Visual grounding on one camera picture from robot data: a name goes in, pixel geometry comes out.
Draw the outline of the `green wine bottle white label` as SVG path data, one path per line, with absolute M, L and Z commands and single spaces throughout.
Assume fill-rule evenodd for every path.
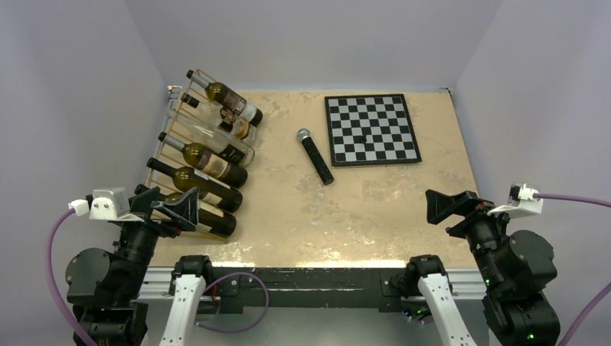
M 139 195 L 150 190 L 149 187 L 139 184 L 134 189 L 134 194 Z M 183 192 L 173 192 L 168 195 L 159 193 L 157 200 L 171 202 L 181 197 Z M 200 233 L 209 233 L 220 238 L 227 239 L 236 229 L 236 218 L 214 205 L 207 204 L 201 200 L 197 201 L 198 227 Z

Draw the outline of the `dark green wine bottle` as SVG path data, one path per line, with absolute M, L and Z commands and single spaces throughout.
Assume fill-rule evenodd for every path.
M 182 192 L 197 188 L 201 201 L 221 210 L 234 213 L 242 204 L 243 195 L 237 189 L 192 167 L 174 168 L 153 157 L 148 159 L 146 166 L 169 177 Z

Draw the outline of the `olive green wine bottle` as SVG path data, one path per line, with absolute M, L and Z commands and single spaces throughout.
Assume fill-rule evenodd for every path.
M 242 187 L 248 178 L 247 171 L 222 159 L 218 154 L 201 143 L 185 143 L 165 132 L 158 135 L 160 142 L 176 149 L 184 161 L 197 172 L 203 172 L 227 185 Z

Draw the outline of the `clear wine bottle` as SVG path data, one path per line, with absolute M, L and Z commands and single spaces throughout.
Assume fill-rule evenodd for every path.
M 243 168 L 253 162 L 255 150 L 250 145 L 243 143 L 215 125 L 191 120 L 176 110 L 167 110 L 166 116 L 178 124 L 176 130 L 178 134 L 188 138 L 191 142 L 203 144 L 227 162 Z

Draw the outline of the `square clear liquor bottle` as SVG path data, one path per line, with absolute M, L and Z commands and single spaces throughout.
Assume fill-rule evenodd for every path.
M 179 99 L 202 123 L 215 125 L 247 144 L 253 144 L 257 139 L 256 128 L 242 117 L 234 115 L 227 107 L 200 101 L 187 92 L 182 92 Z

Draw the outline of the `green bottle tan label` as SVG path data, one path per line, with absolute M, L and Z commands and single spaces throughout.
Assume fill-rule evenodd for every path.
M 202 87 L 210 101 L 218 103 L 255 127 L 261 123 L 263 112 L 227 85 L 218 81 L 208 81 L 193 70 L 188 70 L 186 77 Z

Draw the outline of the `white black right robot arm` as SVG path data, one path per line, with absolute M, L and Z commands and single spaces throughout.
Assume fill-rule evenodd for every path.
M 428 223 L 462 217 L 446 232 L 468 243 L 486 286 L 486 324 L 502 345 L 554 345 L 560 334 L 559 318 L 543 293 L 558 274 L 553 247 L 533 231 L 507 233 L 511 219 L 541 213 L 543 201 L 536 194 L 526 184 L 512 185 L 508 203 L 497 206 L 469 190 L 457 195 L 425 192 Z M 444 345 L 473 345 L 437 255 L 412 257 L 391 284 L 405 298 L 424 298 Z

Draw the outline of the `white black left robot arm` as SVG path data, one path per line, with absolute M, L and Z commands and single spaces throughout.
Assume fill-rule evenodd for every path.
M 143 187 L 131 198 L 124 187 L 94 190 L 86 196 L 89 217 L 121 228 L 114 251 L 88 248 L 66 268 L 69 314 L 76 320 L 76 345 L 142 345 L 148 306 L 138 303 L 146 271 L 160 238 L 195 231 L 199 190 L 165 200 L 157 187 Z

